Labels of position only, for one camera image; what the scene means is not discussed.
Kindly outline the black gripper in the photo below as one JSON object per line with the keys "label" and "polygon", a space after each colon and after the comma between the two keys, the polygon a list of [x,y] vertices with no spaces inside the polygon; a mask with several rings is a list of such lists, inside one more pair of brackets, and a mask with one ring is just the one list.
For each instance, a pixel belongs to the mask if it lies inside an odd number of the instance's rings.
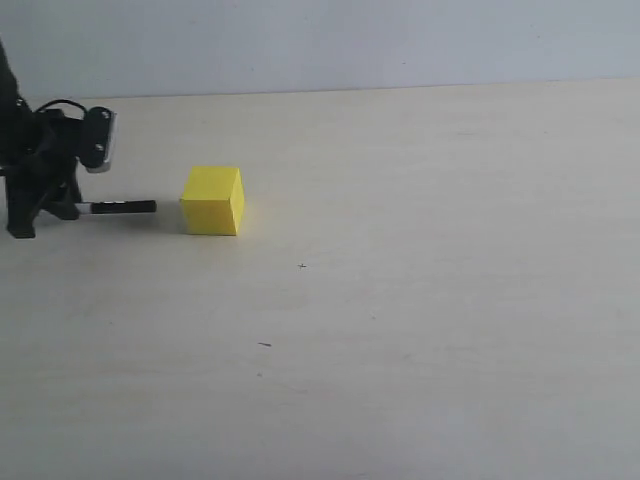
{"label": "black gripper", "polygon": [[1,176],[7,200],[7,231],[16,239],[36,236],[41,210],[60,220],[77,220],[83,202],[75,174],[50,187],[65,166],[76,169],[82,116],[59,108],[1,110]]}

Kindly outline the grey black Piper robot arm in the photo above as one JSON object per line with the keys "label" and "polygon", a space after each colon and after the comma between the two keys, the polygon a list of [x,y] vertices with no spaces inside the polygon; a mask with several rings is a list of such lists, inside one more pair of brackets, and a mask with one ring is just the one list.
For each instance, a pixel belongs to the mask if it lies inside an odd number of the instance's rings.
{"label": "grey black Piper robot arm", "polygon": [[59,111],[31,110],[2,53],[1,177],[13,237],[33,238],[41,211],[66,221],[80,217],[77,146],[77,122]]}

